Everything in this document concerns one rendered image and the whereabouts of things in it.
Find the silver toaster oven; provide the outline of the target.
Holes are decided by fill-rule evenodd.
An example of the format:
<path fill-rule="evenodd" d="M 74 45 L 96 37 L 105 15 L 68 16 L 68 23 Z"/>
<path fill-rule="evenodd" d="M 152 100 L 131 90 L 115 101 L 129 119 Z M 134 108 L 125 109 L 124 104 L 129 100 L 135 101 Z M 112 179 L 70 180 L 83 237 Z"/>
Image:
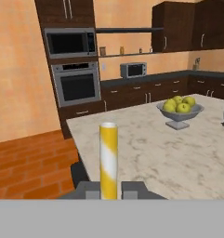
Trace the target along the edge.
<path fill-rule="evenodd" d="M 131 62 L 120 65 L 120 75 L 122 78 L 136 78 L 147 74 L 146 62 Z"/>

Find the yellow and white striped straw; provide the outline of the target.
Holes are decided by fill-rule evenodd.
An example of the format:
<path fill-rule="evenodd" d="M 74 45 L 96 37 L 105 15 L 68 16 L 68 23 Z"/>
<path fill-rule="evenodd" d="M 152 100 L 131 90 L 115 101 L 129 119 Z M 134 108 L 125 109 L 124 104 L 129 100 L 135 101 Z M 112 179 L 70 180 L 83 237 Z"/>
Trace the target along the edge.
<path fill-rule="evenodd" d="M 99 126 L 100 197 L 117 198 L 118 127 L 105 122 Z"/>

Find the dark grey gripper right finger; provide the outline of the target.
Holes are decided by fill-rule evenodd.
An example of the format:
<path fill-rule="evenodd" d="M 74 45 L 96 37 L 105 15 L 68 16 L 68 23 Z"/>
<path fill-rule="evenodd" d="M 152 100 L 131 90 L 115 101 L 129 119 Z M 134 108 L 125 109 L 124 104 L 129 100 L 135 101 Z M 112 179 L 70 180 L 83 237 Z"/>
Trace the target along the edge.
<path fill-rule="evenodd" d="M 150 192 L 143 181 L 122 181 L 121 191 L 123 200 L 163 199 L 163 196 Z"/>

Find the tools in a pot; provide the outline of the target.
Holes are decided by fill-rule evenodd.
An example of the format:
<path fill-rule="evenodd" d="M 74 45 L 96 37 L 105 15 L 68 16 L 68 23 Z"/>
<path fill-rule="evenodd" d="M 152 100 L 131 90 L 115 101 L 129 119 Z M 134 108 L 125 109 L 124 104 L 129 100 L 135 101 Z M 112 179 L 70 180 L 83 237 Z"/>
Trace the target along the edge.
<path fill-rule="evenodd" d="M 200 67 L 200 62 L 201 62 L 201 58 L 198 57 L 195 59 L 194 63 L 193 63 L 193 66 L 192 66 L 192 69 L 194 71 L 198 71 L 199 70 L 199 67 Z"/>

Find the dark wood tall cupboard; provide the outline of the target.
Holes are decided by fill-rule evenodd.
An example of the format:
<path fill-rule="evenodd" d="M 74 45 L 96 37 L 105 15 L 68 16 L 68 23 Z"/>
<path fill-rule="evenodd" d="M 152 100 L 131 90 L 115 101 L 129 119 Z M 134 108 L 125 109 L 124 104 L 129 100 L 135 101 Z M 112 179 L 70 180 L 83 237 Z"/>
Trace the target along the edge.
<path fill-rule="evenodd" d="M 93 113 L 103 112 L 104 103 L 101 100 L 82 103 L 73 106 L 60 107 L 56 93 L 52 65 L 92 62 L 95 61 L 99 68 L 98 50 L 95 57 L 67 58 L 67 59 L 51 59 L 48 56 L 46 48 L 46 39 L 44 34 L 45 28 L 94 28 L 94 4 L 93 0 L 34 0 L 37 16 L 39 19 L 40 31 L 43 39 L 43 44 L 46 52 L 46 62 L 49 69 L 51 84 L 57 105 L 59 123 L 64 138 L 69 139 L 72 135 L 68 128 L 67 121 L 71 118 L 76 118 Z"/>

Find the dark wood base cupboards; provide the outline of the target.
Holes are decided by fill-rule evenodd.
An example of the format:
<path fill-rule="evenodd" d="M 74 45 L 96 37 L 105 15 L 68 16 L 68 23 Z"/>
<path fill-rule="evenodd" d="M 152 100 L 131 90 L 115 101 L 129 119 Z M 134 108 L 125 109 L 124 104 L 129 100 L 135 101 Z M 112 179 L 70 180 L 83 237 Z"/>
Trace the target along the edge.
<path fill-rule="evenodd" d="M 179 71 L 113 79 L 102 81 L 100 90 L 107 111 L 191 94 L 224 99 L 224 73 Z"/>

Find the grey footed fruit bowl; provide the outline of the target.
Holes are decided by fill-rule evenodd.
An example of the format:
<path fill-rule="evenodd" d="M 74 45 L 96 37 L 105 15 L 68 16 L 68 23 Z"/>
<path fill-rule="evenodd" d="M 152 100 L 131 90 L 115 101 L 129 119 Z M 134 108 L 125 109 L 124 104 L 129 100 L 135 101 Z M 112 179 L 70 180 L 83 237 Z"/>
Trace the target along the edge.
<path fill-rule="evenodd" d="M 198 113 L 204 110 L 204 107 L 200 104 L 195 104 L 191 111 L 188 113 L 179 113 L 179 112 L 166 112 L 163 110 L 163 103 L 159 102 L 156 107 L 160 110 L 161 114 L 169 118 L 170 121 L 165 124 L 171 128 L 176 130 L 184 129 L 189 127 L 190 125 L 186 123 L 187 120 L 194 118 Z"/>

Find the silver built-in microwave oven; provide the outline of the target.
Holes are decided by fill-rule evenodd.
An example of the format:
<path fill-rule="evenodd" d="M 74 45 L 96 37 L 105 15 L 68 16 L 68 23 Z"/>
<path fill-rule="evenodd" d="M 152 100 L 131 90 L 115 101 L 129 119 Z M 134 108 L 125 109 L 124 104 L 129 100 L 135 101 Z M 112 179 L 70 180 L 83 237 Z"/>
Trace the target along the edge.
<path fill-rule="evenodd" d="M 95 57 L 94 28 L 45 28 L 46 48 L 51 59 Z"/>

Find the dark wall shelves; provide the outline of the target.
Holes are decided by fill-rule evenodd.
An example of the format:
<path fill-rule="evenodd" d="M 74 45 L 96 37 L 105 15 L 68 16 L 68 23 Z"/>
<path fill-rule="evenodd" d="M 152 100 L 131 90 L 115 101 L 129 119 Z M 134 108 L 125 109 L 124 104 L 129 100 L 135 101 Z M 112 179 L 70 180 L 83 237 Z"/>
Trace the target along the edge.
<path fill-rule="evenodd" d="M 157 31 L 163 31 L 163 27 L 155 27 L 155 28 L 96 28 L 96 34 L 98 33 L 154 33 Z M 120 52 L 118 54 L 114 55 L 107 55 L 106 56 L 101 56 L 99 52 L 99 57 L 100 58 L 111 58 L 111 57 L 122 57 L 122 56 L 137 56 L 137 55 L 149 55 L 149 54 L 155 54 L 155 53 L 128 53 L 124 55 L 120 55 Z"/>

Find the dark wood wall cupboards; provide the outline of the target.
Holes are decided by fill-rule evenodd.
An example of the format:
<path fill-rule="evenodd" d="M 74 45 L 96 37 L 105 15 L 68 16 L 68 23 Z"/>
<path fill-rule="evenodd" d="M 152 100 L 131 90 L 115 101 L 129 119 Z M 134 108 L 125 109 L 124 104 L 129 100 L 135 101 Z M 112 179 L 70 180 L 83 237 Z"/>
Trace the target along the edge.
<path fill-rule="evenodd" d="M 164 1 L 152 8 L 155 53 L 224 49 L 224 0 Z"/>

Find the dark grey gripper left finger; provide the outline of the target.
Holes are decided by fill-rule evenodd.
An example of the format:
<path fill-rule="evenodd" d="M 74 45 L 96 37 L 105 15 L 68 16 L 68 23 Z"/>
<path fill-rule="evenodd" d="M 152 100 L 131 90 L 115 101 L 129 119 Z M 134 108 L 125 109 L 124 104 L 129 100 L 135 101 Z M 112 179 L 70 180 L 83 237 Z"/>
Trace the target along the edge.
<path fill-rule="evenodd" d="M 60 199 L 98 200 L 100 184 L 98 181 L 81 181 L 73 192 L 66 193 Z"/>

